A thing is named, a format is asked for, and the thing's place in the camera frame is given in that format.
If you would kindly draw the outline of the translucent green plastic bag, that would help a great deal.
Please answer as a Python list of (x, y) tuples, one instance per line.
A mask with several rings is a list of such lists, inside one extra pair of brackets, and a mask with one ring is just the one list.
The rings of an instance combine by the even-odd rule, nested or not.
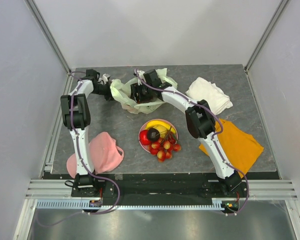
[[(167, 68), (151, 69), (148, 71), (138, 70), (137, 73), (148, 85), (151, 85), (146, 81), (144, 75), (155, 71), (161, 83), (170, 84), (177, 89), (178, 83), (173, 78), (167, 76), (167, 70)], [(151, 99), (147, 99), (144, 102), (137, 102), (132, 92), (134, 86), (146, 87), (144, 84), (141, 85), (141, 81), (137, 76), (126, 83), (122, 83), (120, 79), (114, 79), (110, 84), (113, 99), (119, 102), (124, 110), (127, 110), (131, 114), (150, 114), (164, 104), (156, 96), (151, 96)]]

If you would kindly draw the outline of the yellow fake banana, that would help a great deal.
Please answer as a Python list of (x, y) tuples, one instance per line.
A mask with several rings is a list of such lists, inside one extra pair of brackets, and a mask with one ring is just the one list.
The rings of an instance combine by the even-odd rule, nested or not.
[(170, 131), (173, 134), (177, 134), (176, 128), (168, 121), (163, 119), (154, 119), (150, 120), (145, 124), (145, 130), (156, 129), (158, 132), (163, 135), (167, 134)]

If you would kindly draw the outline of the dark purple fake plum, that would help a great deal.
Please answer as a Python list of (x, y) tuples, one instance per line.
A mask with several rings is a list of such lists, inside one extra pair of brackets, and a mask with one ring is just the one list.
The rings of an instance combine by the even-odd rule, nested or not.
[(161, 137), (160, 132), (155, 128), (149, 128), (147, 131), (147, 139), (151, 142), (156, 142)]

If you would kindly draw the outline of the yellow fake pear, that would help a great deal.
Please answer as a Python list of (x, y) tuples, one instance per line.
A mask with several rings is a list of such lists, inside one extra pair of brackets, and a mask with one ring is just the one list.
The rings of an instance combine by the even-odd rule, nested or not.
[(168, 129), (166, 127), (164, 127), (161, 124), (157, 124), (155, 126), (153, 126), (154, 129), (156, 129), (159, 132), (159, 135), (162, 139), (164, 139), (168, 133)]

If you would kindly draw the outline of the red fake apple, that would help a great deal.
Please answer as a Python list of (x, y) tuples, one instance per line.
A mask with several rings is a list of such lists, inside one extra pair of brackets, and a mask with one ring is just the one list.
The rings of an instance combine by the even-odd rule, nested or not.
[(148, 129), (144, 129), (139, 133), (139, 142), (144, 146), (148, 146), (152, 143), (152, 141), (148, 138), (148, 131)]

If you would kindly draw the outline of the red strawberry bunch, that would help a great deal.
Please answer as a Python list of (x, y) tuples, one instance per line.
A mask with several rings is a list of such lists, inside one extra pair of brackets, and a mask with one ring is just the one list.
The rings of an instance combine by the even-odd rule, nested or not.
[(149, 153), (157, 157), (158, 162), (163, 163), (173, 157), (173, 152), (179, 152), (182, 147), (175, 134), (168, 131), (165, 138), (159, 138), (148, 145)]

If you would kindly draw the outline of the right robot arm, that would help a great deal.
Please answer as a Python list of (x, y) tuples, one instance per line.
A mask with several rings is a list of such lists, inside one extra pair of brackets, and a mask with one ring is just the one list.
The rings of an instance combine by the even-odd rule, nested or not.
[(143, 76), (135, 69), (134, 75), (141, 85), (136, 92), (142, 99), (157, 97), (185, 114), (188, 132), (204, 146), (213, 163), (220, 182), (220, 193), (225, 197), (232, 196), (242, 182), (240, 171), (230, 163), (222, 148), (218, 135), (224, 128), (219, 118), (210, 110), (208, 102), (195, 101), (170, 83), (162, 82), (154, 69), (143, 73)]

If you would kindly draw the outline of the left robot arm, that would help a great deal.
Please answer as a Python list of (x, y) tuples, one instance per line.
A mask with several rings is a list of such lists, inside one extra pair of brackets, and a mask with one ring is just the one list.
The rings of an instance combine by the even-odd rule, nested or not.
[(74, 89), (60, 97), (63, 125), (69, 130), (74, 146), (74, 154), (66, 162), (68, 174), (73, 180), (65, 184), (71, 188), (72, 197), (101, 196), (98, 180), (92, 176), (95, 166), (91, 158), (88, 131), (91, 113), (87, 98), (90, 94), (104, 96), (111, 101), (110, 76), (103, 76), (94, 69), (87, 69), (85, 76), (77, 79)]

